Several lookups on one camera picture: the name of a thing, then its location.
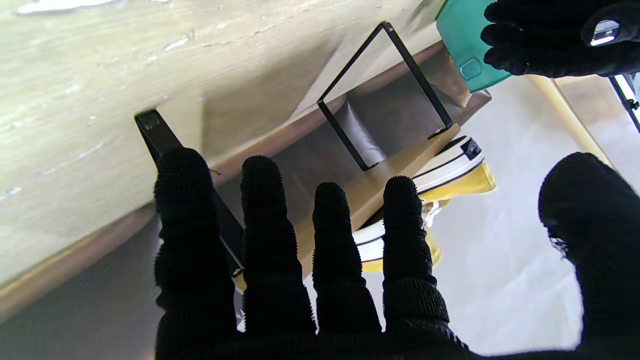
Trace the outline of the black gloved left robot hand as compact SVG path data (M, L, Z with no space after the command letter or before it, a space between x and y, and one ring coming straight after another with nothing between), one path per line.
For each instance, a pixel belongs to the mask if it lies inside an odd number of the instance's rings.
M514 76L639 71L637 0L497 0L484 11L484 62Z

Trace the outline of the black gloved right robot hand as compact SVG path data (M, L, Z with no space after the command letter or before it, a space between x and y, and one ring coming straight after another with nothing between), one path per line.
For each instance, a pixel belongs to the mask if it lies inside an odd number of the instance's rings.
M382 328L343 189L325 182L314 196L313 311L278 166L262 155L247 158L241 180L246 330L239 332L210 169L197 151L183 147L162 155L157 170L162 245L154 278L164 310L157 360L482 359L450 329L411 178L390 178L383 193ZM583 304L580 341L573 350L501 359L637 360L638 194L597 157L575 152L544 179L538 212L551 243L574 266Z

